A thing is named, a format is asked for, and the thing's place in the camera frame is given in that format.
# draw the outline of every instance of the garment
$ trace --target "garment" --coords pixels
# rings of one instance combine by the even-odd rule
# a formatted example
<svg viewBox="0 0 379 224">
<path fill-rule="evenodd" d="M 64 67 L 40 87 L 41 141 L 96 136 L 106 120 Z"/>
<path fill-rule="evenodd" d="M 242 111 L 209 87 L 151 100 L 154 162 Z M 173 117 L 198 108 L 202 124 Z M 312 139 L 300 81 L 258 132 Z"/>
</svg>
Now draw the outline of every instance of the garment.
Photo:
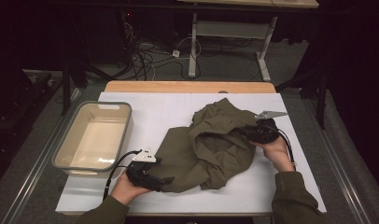
<svg viewBox="0 0 379 224">
<path fill-rule="evenodd" d="M 272 201 L 276 224 L 325 224 L 317 210 L 316 199 L 306 190 L 302 175 L 284 172 L 275 176 L 276 192 Z M 121 224 L 129 207 L 108 196 L 97 208 L 84 213 L 77 224 Z"/>
<path fill-rule="evenodd" d="M 162 191 L 182 192 L 201 186 L 201 189 L 220 189 L 227 181 L 247 170 L 255 150 L 246 138 L 232 130 L 255 125 L 253 112 L 240 110 L 227 98 L 206 105 L 194 113 L 189 127 L 170 129 L 156 157 L 161 164 L 149 173 L 159 178 L 174 176 L 172 184 Z"/>
</svg>

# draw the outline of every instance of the person's left hand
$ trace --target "person's left hand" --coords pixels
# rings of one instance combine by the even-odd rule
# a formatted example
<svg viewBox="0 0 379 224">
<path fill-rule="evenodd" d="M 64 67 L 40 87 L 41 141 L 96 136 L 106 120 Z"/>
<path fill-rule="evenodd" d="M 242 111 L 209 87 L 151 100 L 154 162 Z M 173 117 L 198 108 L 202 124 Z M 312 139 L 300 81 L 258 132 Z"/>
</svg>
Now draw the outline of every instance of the person's left hand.
<svg viewBox="0 0 379 224">
<path fill-rule="evenodd" d="M 150 189 L 137 187 L 132 184 L 124 171 L 119 176 L 117 183 L 111 192 L 111 196 L 117 199 L 120 203 L 128 205 L 131 201 L 133 201 L 133 199 L 150 191 Z"/>
</svg>

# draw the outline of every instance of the table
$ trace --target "table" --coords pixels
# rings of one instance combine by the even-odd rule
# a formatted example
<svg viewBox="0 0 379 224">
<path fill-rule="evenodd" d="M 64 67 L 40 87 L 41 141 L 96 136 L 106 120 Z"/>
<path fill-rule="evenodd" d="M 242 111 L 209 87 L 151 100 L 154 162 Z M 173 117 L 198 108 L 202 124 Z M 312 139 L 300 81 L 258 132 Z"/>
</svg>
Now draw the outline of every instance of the table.
<svg viewBox="0 0 379 224">
<path fill-rule="evenodd" d="M 280 94 L 274 93 L 274 87 L 270 83 L 112 81 L 106 85 L 105 92 L 101 94 L 99 100 L 112 102 L 123 100 L 130 103 L 133 106 L 134 126 L 128 148 L 139 147 L 145 139 L 156 136 L 156 139 L 146 143 L 151 145 L 151 150 L 155 150 L 166 131 L 163 125 L 166 127 L 185 125 L 191 118 L 189 108 L 223 97 L 227 97 L 234 105 L 239 105 L 238 107 L 243 109 L 254 108 L 248 103 L 252 100 L 254 105 L 258 105 L 257 110 L 261 110 L 264 105 L 267 107 L 264 109 L 267 110 L 285 110 Z M 174 112 L 170 109 L 176 107 L 180 108 Z M 276 118 L 275 121 L 277 126 L 288 134 L 298 163 L 297 169 L 304 176 L 306 187 L 318 200 L 320 211 L 326 212 L 289 117 Z M 129 216 L 270 215 L 272 212 L 270 203 L 274 195 L 274 174 L 275 169 L 258 149 L 252 166 L 246 172 L 232 178 L 223 189 L 195 188 L 180 194 L 151 192 L 131 203 Z M 77 215 L 92 209 L 101 201 L 104 184 L 104 179 L 69 176 L 56 211 Z M 203 199 L 204 203 L 197 203 L 200 199 Z"/>
<path fill-rule="evenodd" d="M 299 7 L 299 8 L 318 8 L 316 0 L 179 0 L 183 2 L 208 3 L 208 4 L 227 4 L 243 6 L 261 7 Z M 272 17 L 267 24 L 250 24 L 228 21 L 198 21 L 198 15 L 193 14 L 192 19 L 192 41 L 189 57 L 189 77 L 196 77 L 196 44 L 197 35 L 224 36 L 257 38 L 264 40 L 260 51 L 257 51 L 257 62 L 264 81 L 271 81 L 268 68 L 265 62 L 265 54 L 271 42 L 276 25 L 277 17 Z"/>
</svg>

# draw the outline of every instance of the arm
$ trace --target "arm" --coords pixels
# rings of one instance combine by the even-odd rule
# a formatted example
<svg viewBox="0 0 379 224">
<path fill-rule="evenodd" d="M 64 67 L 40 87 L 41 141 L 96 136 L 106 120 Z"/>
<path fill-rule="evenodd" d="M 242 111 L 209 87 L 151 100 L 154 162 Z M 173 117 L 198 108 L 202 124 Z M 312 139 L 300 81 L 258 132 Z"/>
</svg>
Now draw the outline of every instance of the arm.
<svg viewBox="0 0 379 224">
<path fill-rule="evenodd" d="M 301 173 L 295 172 L 288 156 L 285 141 L 279 137 L 274 142 L 261 145 L 264 155 L 279 172 L 275 176 L 276 192 L 272 201 L 274 222 L 281 223 L 327 223 L 318 211 L 316 199 L 306 190 Z"/>
<path fill-rule="evenodd" d="M 149 189 L 134 186 L 125 172 L 119 176 L 111 195 L 95 209 L 84 213 L 77 224 L 121 224 L 129 211 L 129 203 Z"/>
</svg>

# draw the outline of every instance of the olive green sleeve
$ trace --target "olive green sleeve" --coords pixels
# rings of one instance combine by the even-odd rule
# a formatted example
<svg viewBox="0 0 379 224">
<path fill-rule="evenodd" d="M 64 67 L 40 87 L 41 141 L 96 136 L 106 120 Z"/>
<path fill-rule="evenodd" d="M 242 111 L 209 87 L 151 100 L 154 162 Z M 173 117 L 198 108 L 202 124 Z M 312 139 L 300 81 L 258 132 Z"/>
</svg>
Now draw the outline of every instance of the olive green sleeve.
<svg viewBox="0 0 379 224">
<path fill-rule="evenodd" d="M 327 223 L 324 214 L 317 209 L 317 200 L 306 190 L 300 173 L 278 173 L 275 181 L 272 209 L 276 224 Z"/>
<path fill-rule="evenodd" d="M 76 224 L 121 224 L 128 211 L 128 206 L 108 195 L 97 208 L 82 214 Z"/>
</svg>

